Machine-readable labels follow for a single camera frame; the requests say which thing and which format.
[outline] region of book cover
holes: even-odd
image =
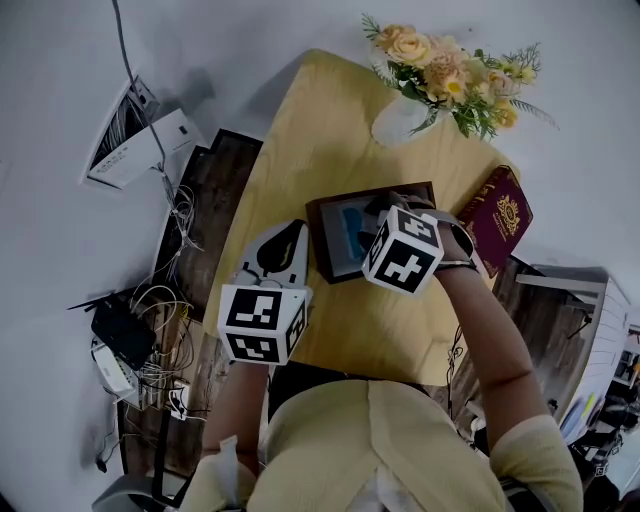
[[[501,165],[462,209],[458,220],[493,277],[533,221],[533,213],[515,174]]]

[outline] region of vase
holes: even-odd
[[[405,96],[398,96],[376,117],[371,126],[374,140],[385,147],[394,147],[423,136],[441,121],[448,112],[439,110],[433,123],[415,131],[429,117],[428,105]]]

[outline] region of yellow shirt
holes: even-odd
[[[200,462],[181,511],[225,507],[216,457]],[[429,512],[506,510],[498,478],[538,489],[563,512],[582,510],[580,479],[551,416],[505,434],[489,465],[438,404],[394,382],[333,382],[294,396],[272,419],[266,460],[257,482],[238,467],[239,500],[248,499],[249,511],[347,511],[378,468]]]

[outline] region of wall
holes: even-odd
[[[531,263],[605,266],[631,302],[640,304],[640,239],[631,235],[637,231],[640,190],[635,0],[147,0],[143,5],[146,13],[140,12],[143,7],[131,13],[143,44],[153,46],[160,34],[179,40],[189,65],[210,77],[221,124],[258,138],[267,133],[307,49],[366,63],[361,12],[383,24],[411,22],[425,31],[451,33],[465,47],[495,53],[540,41],[542,74],[525,99],[550,112],[561,130],[523,115],[515,130],[494,141],[522,170],[535,214],[517,254]]]
[[[151,59],[125,31],[144,78]],[[110,2],[2,2],[0,76],[0,493],[18,512],[86,511],[121,469],[118,450],[106,475],[94,465],[112,399],[91,316],[65,309],[149,273],[167,206],[153,173],[119,199],[79,184],[126,83]]]

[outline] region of wooden floor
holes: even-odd
[[[182,183],[188,185],[197,198],[196,221],[191,235],[204,250],[189,250],[182,255],[177,286],[195,305],[195,321],[201,320],[204,314],[220,254],[260,145],[259,141],[221,132],[212,148],[215,151],[195,155],[183,178]],[[161,268],[175,253],[177,244],[179,239],[175,236],[172,223],[169,223],[157,268]],[[579,336],[567,341],[568,335],[580,326],[583,314],[564,305],[569,296],[566,292],[516,283],[515,276],[522,271],[529,270],[516,260],[510,260],[499,274],[494,294],[523,334],[545,399],[550,400],[558,397],[563,389],[584,343]],[[166,274],[161,272],[156,275],[155,281],[162,283],[165,279]],[[189,403],[189,408],[198,411],[200,416],[206,415],[205,411],[210,409],[224,381],[227,363],[220,343],[205,337],[192,382],[193,398]],[[446,409],[446,388],[430,387],[428,392]],[[471,420],[464,408],[470,398],[478,399],[478,385],[467,357],[461,363],[452,385],[453,415],[463,430],[468,430]],[[161,411],[155,409],[144,412],[129,409],[124,421],[125,432],[142,433],[146,438],[131,436],[124,441],[129,473],[143,475],[153,466],[155,449],[151,443],[157,439],[160,419]],[[198,420],[171,420],[165,457],[167,469],[184,476],[195,469],[203,425]]]

